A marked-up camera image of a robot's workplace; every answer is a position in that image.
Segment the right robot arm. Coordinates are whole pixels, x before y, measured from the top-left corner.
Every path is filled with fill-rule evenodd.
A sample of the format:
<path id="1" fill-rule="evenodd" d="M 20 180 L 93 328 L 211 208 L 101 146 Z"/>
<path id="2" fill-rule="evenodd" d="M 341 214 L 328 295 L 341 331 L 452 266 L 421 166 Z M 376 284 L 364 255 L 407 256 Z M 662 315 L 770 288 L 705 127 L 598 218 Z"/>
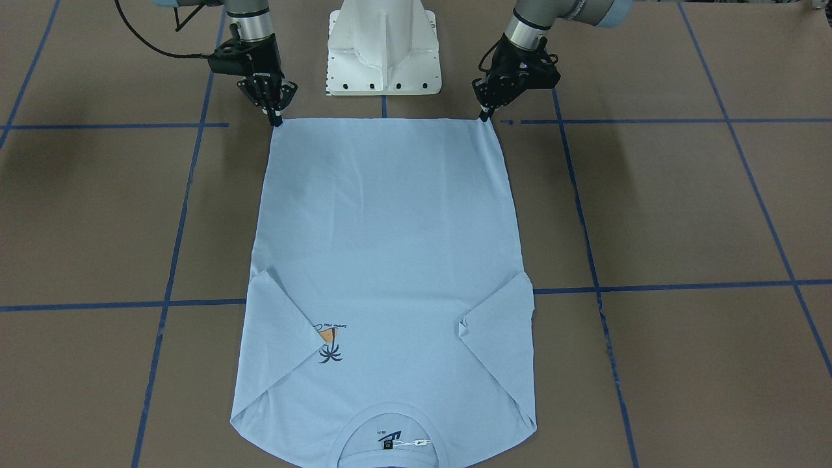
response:
<path id="1" fill-rule="evenodd" d="M 296 83 L 286 80 L 274 24 L 267 1 L 155 1 L 161 8 L 223 6 L 229 21 L 231 38 L 222 42 L 210 55 L 197 54 L 214 74 L 238 77 L 237 88 L 252 105 L 261 109 L 268 123 L 279 127 L 289 106 Z"/>

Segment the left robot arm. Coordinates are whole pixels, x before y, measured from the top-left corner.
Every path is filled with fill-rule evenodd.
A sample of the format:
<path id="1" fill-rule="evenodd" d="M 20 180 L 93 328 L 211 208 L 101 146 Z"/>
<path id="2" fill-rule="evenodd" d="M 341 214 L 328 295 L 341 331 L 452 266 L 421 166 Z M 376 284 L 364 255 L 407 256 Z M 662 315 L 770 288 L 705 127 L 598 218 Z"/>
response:
<path id="1" fill-rule="evenodd" d="M 547 50 L 546 37 L 556 20 L 612 29 L 632 6 L 632 1 L 517 1 L 503 34 L 478 63 L 482 77 L 472 81 L 479 120 L 492 119 L 523 92 L 556 88 L 558 56 Z"/>

